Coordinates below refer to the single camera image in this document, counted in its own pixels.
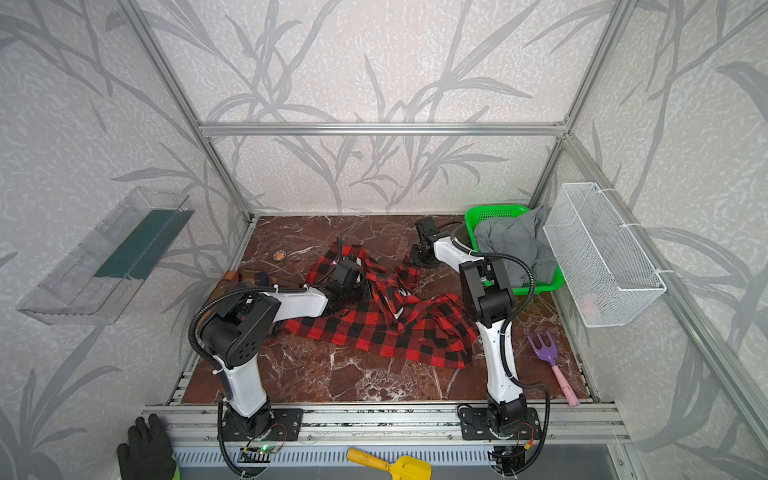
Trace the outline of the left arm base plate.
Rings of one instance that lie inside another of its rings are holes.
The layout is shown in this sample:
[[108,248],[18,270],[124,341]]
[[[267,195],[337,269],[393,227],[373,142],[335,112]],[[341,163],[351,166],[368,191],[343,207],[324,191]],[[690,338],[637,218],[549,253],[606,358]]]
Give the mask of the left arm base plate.
[[226,407],[220,424],[225,442],[298,440],[304,411],[300,408],[272,409],[265,406],[251,417],[245,417]]

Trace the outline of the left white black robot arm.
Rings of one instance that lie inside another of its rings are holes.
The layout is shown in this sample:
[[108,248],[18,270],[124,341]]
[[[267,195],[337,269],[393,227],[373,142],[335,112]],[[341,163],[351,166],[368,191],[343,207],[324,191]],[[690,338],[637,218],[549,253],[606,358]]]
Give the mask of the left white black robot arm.
[[317,280],[299,288],[244,281],[208,302],[188,323],[193,350],[222,377],[224,399],[235,417],[250,423],[271,421],[261,385],[257,355],[272,326],[287,320],[315,320],[367,289],[363,261],[336,245],[336,258]]

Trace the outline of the red black plaid shirt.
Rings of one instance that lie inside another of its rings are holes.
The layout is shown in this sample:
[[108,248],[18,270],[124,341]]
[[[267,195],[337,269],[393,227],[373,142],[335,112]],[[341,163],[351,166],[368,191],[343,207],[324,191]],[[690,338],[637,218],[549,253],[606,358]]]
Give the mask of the red black plaid shirt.
[[479,330],[458,295],[419,298],[415,291],[421,269],[408,257],[388,271],[360,245],[330,247],[306,279],[318,280],[330,272],[339,254],[361,262],[370,297],[317,318],[285,320],[285,330],[299,337],[434,367],[464,369],[470,365]]

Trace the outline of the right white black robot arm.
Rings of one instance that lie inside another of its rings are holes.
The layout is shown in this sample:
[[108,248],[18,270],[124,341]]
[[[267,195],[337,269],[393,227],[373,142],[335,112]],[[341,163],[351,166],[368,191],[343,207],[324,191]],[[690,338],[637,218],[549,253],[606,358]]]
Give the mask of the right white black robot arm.
[[[458,272],[465,309],[478,325],[487,365],[488,422],[505,435],[527,416],[525,392],[540,389],[545,395],[543,424],[551,413],[551,394],[541,383],[524,384],[517,378],[513,356],[512,321],[533,301],[536,280],[532,269],[521,259],[495,252],[469,249],[453,235],[438,228],[431,217],[416,221],[419,242],[412,247],[415,263],[436,268],[441,264]],[[522,302],[516,300],[505,263],[521,267],[529,289]]]

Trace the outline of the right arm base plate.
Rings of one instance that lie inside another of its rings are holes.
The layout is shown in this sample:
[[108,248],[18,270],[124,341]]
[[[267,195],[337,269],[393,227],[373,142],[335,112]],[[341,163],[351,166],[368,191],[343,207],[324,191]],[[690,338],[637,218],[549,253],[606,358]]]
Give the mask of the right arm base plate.
[[456,413],[463,440],[514,440],[531,443],[542,436],[542,422],[539,420],[538,411],[532,407],[527,409],[524,419],[514,423],[507,433],[492,430],[487,407],[461,403],[456,407]]

